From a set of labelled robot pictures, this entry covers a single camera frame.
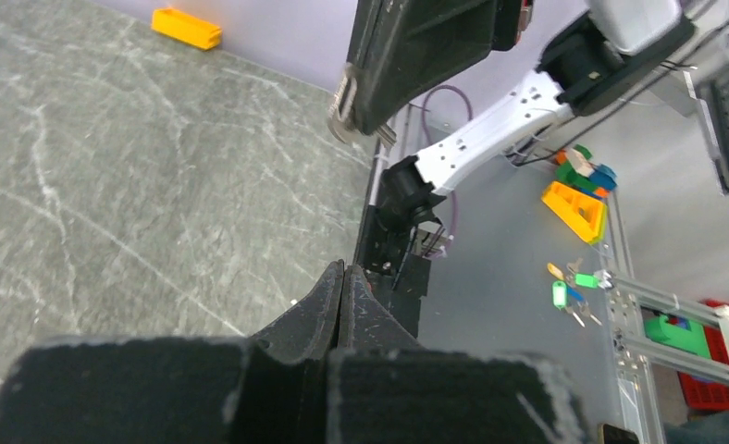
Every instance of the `metal bracket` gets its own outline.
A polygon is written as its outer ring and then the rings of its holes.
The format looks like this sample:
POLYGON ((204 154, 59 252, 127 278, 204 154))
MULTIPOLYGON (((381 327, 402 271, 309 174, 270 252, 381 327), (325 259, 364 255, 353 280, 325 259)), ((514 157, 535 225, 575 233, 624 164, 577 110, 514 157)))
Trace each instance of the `metal bracket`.
MULTIPOLYGON (((686 319, 700 322, 704 325, 720 327, 724 333, 729 354, 729 307, 713 309, 699 302, 691 302, 677 295, 653 289, 630 277, 619 276, 612 271, 608 284, 611 305, 621 305, 633 310, 640 307, 652 308, 669 315, 677 315, 686 319)), ((642 326, 627 326, 615 323, 613 329, 616 353, 620 356, 620 365, 632 365, 637 369, 639 363, 646 364, 649 360, 666 365, 684 373, 701 376, 706 379, 729 386, 729 365, 717 363, 686 351, 662 345, 645 338, 642 326)))
MULTIPOLYGON (((358 85, 356 82, 356 67, 346 63, 342 73, 342 80, 329 106, 327 126, 329 131, 340 142, 349 144, 359 136, 359 131, 353 125, 353 99, 356 97, 358 85)), ((378 138, 387 147, 391 148, 397 141, 397 134, 388 123, 376 130, 378 138)))

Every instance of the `green key tag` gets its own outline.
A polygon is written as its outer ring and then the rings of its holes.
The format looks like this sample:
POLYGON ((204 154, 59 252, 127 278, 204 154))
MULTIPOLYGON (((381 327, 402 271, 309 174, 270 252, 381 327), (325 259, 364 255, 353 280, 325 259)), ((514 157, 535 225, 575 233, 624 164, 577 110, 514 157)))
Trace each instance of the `green key tag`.
POLYGON ((552 284, 552 304, 559 310, 566 308, 566 282, 556 280, 552 284))
POLYGON ((586 287, 588 289, 596 289, 599 287, 599 279, 591 275, 581 275, 577 273, 575 275, 575 284, 580 287, 586 287))

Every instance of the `gray marble surface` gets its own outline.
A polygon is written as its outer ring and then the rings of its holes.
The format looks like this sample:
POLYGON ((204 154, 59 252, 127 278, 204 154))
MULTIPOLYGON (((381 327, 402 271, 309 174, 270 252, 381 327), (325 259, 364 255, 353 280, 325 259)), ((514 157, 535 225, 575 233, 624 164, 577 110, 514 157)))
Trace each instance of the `gray marble surface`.
POLYGON ((58 334, 253 333, 349 260, 371 154, 328 98, 86 1, 0 0, 0 379, 58 334))

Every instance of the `yellow key tag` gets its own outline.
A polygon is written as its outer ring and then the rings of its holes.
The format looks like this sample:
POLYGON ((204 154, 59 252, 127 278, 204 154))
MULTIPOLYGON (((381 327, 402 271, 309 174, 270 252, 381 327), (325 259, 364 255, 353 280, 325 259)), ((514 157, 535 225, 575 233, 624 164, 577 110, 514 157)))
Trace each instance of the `yellow key tag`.
POLYGON ((564 280, 561 269, 549 262, 547 262, 547 271, 549 271, 551 275, 555 276, 556 279, 564 280))

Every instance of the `green toy block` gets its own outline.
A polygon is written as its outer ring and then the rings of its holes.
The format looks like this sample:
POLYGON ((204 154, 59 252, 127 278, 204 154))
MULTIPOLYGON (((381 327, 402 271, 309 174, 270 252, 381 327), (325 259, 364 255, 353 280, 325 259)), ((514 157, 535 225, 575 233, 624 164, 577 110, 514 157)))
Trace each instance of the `green toy block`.
POLYGON ((688 328, 683 328, 668 321, 669 316, 666 314, 645 321, 645 336, 655 342, 710 359, 710 349, 702 324, 689 320, 688 328))
POLYGON ((558 181, 563 185, 568 185, 572 188, 586 191, 589 194, 593 194, 599 189, 599 185, 591 182, 585 176, 577 174, 575 169, 572 167, 572 164, 569 162, 563 162, 563 165, 558 166, 558 168, 555 169, 555 177, 558 178, 558 181))
POLYGON ((585 159, 590 160, 591 157, 593 157, 593 154, 590 153, 590 150, 588 150, 585 146, 577 144, 575 145, 575 151, 582 154, 585 159))
POLYGON ((576 171, 574 171, 574 173, 574 178, 572 179, 573 187, 577 188, 578 190, 587 191, 590 194, 593 194, 594 192, 596 192, 596 190, 599 189, 599 185, 591 182, 590 179, 577 174, 576 171))
POLYGON ((572 164, 568 162, 563 162, 563 165, 558 166, 555 170, 555 177, 558 178, 558 181, 563 185, 571 187, 575 176, 579 176, 579 174, 577 174, 575 169, 572 167, 572 164))

